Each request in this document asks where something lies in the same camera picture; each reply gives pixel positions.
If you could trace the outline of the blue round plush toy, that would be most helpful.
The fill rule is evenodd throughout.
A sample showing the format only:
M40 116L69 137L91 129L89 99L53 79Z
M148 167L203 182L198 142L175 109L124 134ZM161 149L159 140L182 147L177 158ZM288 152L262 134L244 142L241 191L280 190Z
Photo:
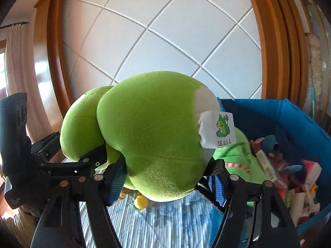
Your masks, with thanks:
M261 142L261 149L271 158L276 158L279 154L279 144L276 141L275 135L266 136Z

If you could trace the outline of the white slim box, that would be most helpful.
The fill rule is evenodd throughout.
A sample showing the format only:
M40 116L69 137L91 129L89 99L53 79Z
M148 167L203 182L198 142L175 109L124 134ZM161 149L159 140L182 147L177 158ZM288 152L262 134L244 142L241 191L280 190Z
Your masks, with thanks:
M262 149L257 151L255 155L268 180L272 181L275 184L278 181L278 173L274 168L273 164L268 159L268 156L264 153Z

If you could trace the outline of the pink tissue pack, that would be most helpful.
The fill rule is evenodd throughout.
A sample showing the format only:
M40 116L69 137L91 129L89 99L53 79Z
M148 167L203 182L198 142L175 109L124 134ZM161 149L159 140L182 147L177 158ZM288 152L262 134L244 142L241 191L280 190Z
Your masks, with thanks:
M307 169L305 183L309 187L312 187L318 180L318 178L321 174L322 168L317 162L314 162L314 161L303 160L303 164Z

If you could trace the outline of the light green frog plush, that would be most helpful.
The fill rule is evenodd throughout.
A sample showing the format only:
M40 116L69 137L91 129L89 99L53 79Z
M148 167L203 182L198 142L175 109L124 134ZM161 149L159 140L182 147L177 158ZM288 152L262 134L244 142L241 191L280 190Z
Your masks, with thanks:
M94 88L67 111L63 154L78 161L105 147L107 164L125 158L125 187L155 202L181 199L202 178L216 149L236 143L233 115L203 83L155 71Z

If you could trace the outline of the striped blue white bedsheet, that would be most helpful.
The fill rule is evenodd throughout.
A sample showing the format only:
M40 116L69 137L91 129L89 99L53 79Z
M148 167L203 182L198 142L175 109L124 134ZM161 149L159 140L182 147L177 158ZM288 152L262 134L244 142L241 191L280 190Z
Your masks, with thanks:
M122 247L211 247L223 220L199 193L139 210L135 193L116 201L108 213Z

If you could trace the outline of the blue plastic storage crate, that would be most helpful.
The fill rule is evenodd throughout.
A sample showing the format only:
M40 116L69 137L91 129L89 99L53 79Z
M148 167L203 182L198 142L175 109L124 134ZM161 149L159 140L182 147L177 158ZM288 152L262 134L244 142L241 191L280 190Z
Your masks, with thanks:
M289 100L218 99L220 107L233 114L235 127L249 140L273 134L281 126L291 144L311 161L321 174L317 180L320 212L297 227L305 234L330 213L330 136Z

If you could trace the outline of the yellow plastic clip toy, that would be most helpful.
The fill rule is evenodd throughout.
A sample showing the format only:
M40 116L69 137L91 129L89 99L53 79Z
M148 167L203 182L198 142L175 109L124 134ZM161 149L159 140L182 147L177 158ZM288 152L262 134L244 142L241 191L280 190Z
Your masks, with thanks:
M134 205L137 209L146 209L149 205L149 200L145 196L139 195L135 198Z

